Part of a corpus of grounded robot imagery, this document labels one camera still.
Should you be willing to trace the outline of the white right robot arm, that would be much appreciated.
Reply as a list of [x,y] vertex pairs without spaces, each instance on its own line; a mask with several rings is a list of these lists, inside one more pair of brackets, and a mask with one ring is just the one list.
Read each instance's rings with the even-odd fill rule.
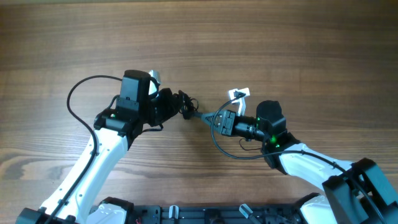
[[397,192],[371,159],[341,161],[310,149],[286,128],[278,101],[263,101],[256,116],[226,110],[194,114],[212,133],[261,142],[270,168],[301,178],[325,194],[300,206],[307,223],[397,223]]

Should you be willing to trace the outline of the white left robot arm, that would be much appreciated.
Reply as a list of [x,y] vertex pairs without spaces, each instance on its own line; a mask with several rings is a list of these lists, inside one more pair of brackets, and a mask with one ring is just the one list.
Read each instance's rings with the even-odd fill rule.
[[23,209],[17,223],[130,223],[134,204],[106,198],[93,202],[108,175],[135,138],[148,131],[161,131],[163,123],[183,109],[184,92],[160,89],[156,71],[127,70],[120,78],[121,90],[108,107],[87,127],[90,140],[58,189],[39,209]]

